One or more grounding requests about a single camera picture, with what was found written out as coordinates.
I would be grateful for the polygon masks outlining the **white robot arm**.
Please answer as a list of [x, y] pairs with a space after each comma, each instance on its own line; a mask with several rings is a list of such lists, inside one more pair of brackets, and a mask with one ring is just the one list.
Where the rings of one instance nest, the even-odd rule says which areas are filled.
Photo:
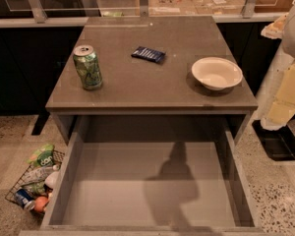
[[281, 43], [258, 92], [258, 117], [266, 130], [278, 130], [295, 115], [295, 2], [288, 14], [262, 30]]

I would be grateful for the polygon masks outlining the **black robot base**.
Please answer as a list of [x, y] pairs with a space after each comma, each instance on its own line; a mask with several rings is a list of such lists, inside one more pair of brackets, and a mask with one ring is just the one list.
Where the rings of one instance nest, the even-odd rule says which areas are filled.
[[260, 120], [255, 120], [252, 126], [269, 158], [295, 160], [295, 136], [287, 126], [269, 131], [262, 127]]

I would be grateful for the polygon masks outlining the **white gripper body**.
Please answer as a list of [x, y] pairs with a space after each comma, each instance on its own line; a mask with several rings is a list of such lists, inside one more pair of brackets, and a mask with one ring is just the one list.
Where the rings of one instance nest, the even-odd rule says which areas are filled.
[[261, 119], [261, 124], [266, 130], [276, 131], [286, 126], [294, 115], [295, 63], [283, 73], [282, 82], [265, 117]]

